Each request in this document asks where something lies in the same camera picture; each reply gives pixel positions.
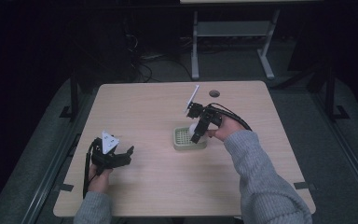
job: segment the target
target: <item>wooden table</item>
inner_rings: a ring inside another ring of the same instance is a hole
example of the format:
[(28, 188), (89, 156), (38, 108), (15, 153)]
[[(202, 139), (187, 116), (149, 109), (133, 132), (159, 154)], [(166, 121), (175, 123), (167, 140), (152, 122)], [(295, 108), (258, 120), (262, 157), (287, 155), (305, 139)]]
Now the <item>wooden table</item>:
[[(219, 103), (234, 111), (258, 133), (278, 174), (292, 186), (304, 182), (261, 81), (103, 85), (64, 180), (64, 184), (74, 187), (70, 192), (60, 192), (54, 214), (75, 215), (82, 203), (87, 150), (94, 138), (106, 130), (120, 139), (117, 153), (135, 146), (131, 164), (110, 175), (108, 194), (113, 200), (113, 216), (239, 216), (240, 177), (223, 143), (212, 138), (205, 149), (173, 148), (173, 130), (198, 121), (183, 112), (196, 84), (200, 89), (194, 102)], [(212, 98), (211, 90), (220, 91), (220, 96)], [(299, 189), (297, 193), (315, 212), (309, 190)]]

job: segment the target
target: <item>gray sleeve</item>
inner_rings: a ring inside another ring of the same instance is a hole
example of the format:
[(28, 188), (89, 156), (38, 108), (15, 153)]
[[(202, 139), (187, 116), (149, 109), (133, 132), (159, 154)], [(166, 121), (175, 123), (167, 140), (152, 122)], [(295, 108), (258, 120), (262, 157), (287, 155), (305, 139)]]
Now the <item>gray sleeve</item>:
[(310, 210), (276, 172), (256, 133), (238, 131), (224, 142), (241, 176), (244, 223), (312, 223)]
[(108, 195), (89, 191), (77, 211), (74, 223), (110, 223), (112, 201)]

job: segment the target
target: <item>person's left hand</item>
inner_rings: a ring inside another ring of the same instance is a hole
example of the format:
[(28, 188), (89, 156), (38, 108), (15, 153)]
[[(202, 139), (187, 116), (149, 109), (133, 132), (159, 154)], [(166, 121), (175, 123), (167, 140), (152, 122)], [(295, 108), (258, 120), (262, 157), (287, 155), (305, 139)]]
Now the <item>person's left hand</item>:
[(95, 191), (100, 193), (106, 193), (109, 186), (109, 175), (113, 169), (106, 169), (100, 175), (97, 173), (97, 166), (92, 164), (89, 167), (89, 191)]

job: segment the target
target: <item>green basket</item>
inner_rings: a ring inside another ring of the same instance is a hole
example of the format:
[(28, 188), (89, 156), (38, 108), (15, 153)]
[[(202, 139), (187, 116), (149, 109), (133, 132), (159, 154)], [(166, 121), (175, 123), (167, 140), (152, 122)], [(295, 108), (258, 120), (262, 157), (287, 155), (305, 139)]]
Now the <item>green basket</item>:
[(175, 128), (173, 131), (173, 147), (176, 150), (189, 150), (189, 149), (204, 149), (206, 148), (206, 141), (198, 142), (197, 144), (190, 141), (188, 135), (188, 127)]

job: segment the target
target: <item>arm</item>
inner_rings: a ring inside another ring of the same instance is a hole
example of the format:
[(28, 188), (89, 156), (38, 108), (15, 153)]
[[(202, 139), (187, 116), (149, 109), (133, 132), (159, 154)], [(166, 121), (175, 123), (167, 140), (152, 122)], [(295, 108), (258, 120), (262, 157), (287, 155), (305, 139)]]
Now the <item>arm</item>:
[(80, 205), (74, 219), (74, 223), (110, 223), (112, 219), (112, 201), (105, 194), (109, 184), (109, 174), (112, 169), (104, 170), (99, 176), (97, 167), (92, 164), (89, 168), (89, 192)]
[(241, 176), (241, 213), (245, 223), (312, 223), (310, 210), (295, 190), (275, 172), (257, 135), (222, 117), (208, 135), (224, 141)]

